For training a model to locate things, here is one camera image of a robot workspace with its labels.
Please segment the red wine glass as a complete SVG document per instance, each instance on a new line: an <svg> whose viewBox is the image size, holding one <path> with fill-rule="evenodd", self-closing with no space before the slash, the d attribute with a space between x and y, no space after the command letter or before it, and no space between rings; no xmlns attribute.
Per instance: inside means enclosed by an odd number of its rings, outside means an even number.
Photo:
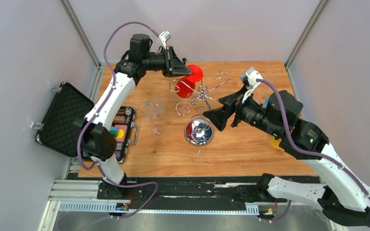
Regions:
<svg viewBox="0 0 370 231"><path fill-rule="evenodd" d="M181 98L189 98L194 93L196 89L196 83L200 82L203 79L203 70L200 66L196 64L190 64L187 66L192 74L185 75L175 84L176 94Z"/></svg>

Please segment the clear wine glass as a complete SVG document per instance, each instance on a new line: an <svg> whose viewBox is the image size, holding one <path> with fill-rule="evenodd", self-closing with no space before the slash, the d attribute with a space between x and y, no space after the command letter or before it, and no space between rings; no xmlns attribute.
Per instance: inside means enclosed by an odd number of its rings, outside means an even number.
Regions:
<svg viewBox="0 0 370 231"><path fill-rule="evenodd" d="M155 124L156 112L154 110L153 104L146 102L141 107L142 115L145 120L149 121L151 124L151 132L154 136L160 135L161 127Z"/></svg>

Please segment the clear champagne flute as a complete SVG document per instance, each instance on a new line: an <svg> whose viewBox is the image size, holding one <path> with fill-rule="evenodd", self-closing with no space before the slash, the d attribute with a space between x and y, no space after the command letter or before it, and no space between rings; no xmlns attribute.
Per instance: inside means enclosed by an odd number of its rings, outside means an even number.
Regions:
<svg viewBox="0 0 370 231"><path fill-rule="evenodd" d="M269 82L270 84L274 85L274 82L276 80L276 76L272 72L262 72L261 73L262 78ZM273 93L273 90L265 83L261 83L260 86L261 91L261 97L266 98L267 96L270 96Z"/></svg>

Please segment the yellow wine glass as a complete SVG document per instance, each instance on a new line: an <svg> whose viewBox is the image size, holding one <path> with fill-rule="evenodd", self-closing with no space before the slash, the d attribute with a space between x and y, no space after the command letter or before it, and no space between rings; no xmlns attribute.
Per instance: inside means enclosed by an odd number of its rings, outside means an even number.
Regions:
<svg viewBox="0 0 370 231"><path fill-rule="evenodd" d="M281 139L276 139L275 137L270 138L270 144L273 148L281 150L282 148L279 146L281 143Z"/></svg>

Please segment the blue wine glass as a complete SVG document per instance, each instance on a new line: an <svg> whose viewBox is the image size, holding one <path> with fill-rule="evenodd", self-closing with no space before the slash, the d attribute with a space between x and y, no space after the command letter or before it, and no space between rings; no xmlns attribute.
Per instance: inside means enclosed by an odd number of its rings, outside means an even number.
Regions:
<svg viewBox="0 0 370 231"><path fill-rule="evenodd" d="M268 105L269 97L265 98L264 103L263 103L263 108L266 108Z"/></svg>

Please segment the clear ribbed goblet glass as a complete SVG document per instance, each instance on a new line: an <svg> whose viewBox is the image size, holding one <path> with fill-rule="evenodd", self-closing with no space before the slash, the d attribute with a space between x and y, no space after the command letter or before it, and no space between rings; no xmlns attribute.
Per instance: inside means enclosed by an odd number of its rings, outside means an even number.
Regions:
<svg viewBox="0 0 370 231"><path fill-rule="evenodd" d="M162 98L157 95L152 95L149 98L149 102L153 105L156 118L162 117L164 109Z"/></svg>

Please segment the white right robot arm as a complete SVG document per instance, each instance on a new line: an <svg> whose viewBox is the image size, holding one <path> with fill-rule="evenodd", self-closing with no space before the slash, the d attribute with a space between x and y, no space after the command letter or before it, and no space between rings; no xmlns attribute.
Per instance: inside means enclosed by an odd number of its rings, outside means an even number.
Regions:
<svg viewBox="0 0 370 231"><path fill-rule="evenodd" d="M284 198L320 210L331 221L347 227L370 228L370 186L363 183L336 153L327 135L314 123L300 118L303 104L285 90L275 91L262 108L245 91L219 99L221 108L203 115L218 130L245 122L271 136L279 147L311 167L323 181L316 186L263 174L256 184L262 201Z"/></svg>

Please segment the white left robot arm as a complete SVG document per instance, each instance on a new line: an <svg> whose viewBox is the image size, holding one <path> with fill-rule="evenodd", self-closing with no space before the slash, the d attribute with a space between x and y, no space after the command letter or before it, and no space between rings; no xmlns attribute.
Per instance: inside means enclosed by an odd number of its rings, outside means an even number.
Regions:
<svg viewBox="0 0 370 231"><path fill-rule="evenodd" d="M158 52L151 52L153 41L150 36L134 34L129 49L111 68L113 76L106 92L89 113L73 122L79 130L77 157L81 167L86 170L98 167L103 184L117 199L124 198L129 188L127 176L115 157L117 141L110 132L122 103L147 71L161 71L165 77L191 74L173 47L166 45L171 36L169 31L163 31L158 37L161 42Z"/></svg>

